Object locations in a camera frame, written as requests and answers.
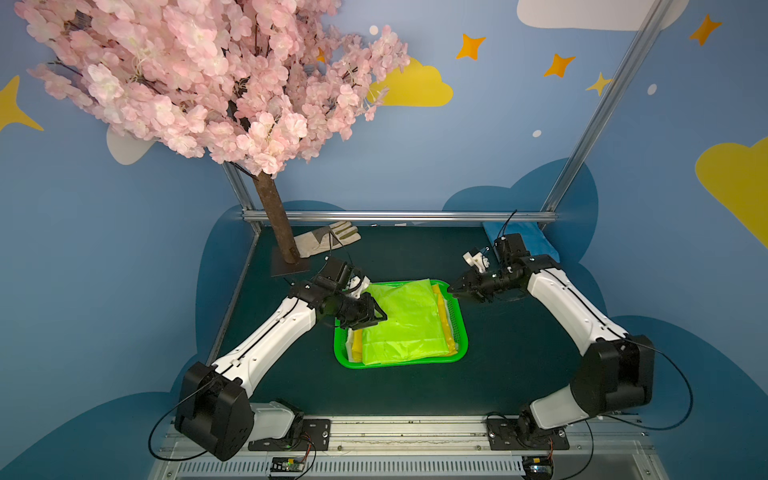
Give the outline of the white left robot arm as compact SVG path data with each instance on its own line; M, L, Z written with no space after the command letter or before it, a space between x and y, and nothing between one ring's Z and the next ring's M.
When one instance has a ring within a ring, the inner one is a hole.
M193 364L185 373L174 426L221 461L262 440L300 442L302 413L286 403L253 404L268 370L317 321L331 318L344 329L360 330L388 316L368 293L369 278L336 258L327 259L310 280L293 284L277 309L229 353L211 364Z

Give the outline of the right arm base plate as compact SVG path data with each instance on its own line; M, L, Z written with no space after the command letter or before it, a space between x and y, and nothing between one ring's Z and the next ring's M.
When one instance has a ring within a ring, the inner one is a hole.
M542 430L526 418L490 415L484 420L486 436L494 451L565 451L570 443L563 429Z

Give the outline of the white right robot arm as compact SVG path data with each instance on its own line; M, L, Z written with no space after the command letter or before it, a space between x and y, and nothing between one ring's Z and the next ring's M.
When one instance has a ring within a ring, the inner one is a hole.
M567 425L652 400L655 350L645 336L632 336L604 315L547 254L534 255L519 234L498 237L493 270L483 251L463 254L469 269L448 288L458 297L491 301L518 290L538 300L559 322L581 355L570 383L526 405L517 435L526 442L555 434Z

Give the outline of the lime green raincoat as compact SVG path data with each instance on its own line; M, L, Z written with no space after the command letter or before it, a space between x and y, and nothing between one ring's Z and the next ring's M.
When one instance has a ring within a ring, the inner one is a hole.
M364 365L399 365L445 357L448 347L433 284L423 279L397 285L377 283L367 288L388 319L362 330Z

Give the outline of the yellow raincoat back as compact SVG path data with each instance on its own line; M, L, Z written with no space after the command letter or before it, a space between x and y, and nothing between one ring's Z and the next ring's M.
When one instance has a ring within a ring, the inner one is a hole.
M448 353L445 354L445 357L451 357L458 352L458 349L457 349L457 343L455 341L454 334L453 334L452 324L450 322L450 317L447 310L447 304L438 285L433 284L432 290L436 297L443 336L444 336L446 345L448 347Z

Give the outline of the yellow raincoat front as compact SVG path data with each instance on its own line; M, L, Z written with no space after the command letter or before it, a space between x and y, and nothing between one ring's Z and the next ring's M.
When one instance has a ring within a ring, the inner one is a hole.
M361 363L363 357L363 340L361 330L349 330L347 340L348 359L352 363Z

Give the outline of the blue raincoat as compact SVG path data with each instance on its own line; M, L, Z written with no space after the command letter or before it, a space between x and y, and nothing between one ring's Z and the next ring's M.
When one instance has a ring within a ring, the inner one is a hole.
M482 226L493 243L503 227L502 222L483 222ZM549 255L555 262L560 262L560 255L546 239L535 222L510 222L505 230L506 235L520 234L526 249L533 255Z

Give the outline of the green plastic basket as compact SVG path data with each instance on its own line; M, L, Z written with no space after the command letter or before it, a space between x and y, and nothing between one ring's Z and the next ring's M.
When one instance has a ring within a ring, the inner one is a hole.
M334 355L336 357L336 360L344 367L348 369L353 370L364 370L364 369L372 369L372 368L383 368L383 367L394 367L394 366L410 366L410 365L419 365L419 364L441 364L441 363L454 363L459 361L464 357L464 355L468 351L469 347L469 341L468 336L466 332L466 328L464 326L462 313L460 310L459 302L456 298L454 298L451 294L447 292L448 284L441 280L434 280L429 279L432 281L432 283L439 286L441 293L443 297L445 298L446 304L447 304L447 310L450 317L450 322L452 324L453 328L453 334L454 338L457 341L458 344L458 353L451 357L442 357L442 358L428 358L423 360L416 360L416 361L408 361L404 362L399 365L379 365L379 366L366 366L362 362L361 363L352 363L348 359L347 354L347 340L349 335L350 329L342 329L341 327L336 327L334 330L334 340L333 340L333 351ZM409 281L394 281L394 282L383 282L385 284L399 284Z

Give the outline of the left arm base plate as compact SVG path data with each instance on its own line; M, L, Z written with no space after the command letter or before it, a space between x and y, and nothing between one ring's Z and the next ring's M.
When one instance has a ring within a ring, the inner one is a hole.
M329 448L332 421L329 418L309 418L295 423L288 433L279 439L267 438L249 441L249 451L293 452L304 451L313 445L317 451Z

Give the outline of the yellow raincoat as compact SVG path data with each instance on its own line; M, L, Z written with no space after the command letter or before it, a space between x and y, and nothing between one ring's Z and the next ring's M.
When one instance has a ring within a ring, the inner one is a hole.
M436 297L443 336L444 336L446 345L448 347L448 353L445 354L445 357L451 357L458 352L458 349L457 349L457 343L455 341L454 334L453 334L452 324L450 322L450 317L447 310L447 304L438 285L433 284L432 290Z
M361 363L363 357L363 340L361 330L349 330L347 340L348 359L352 363Z

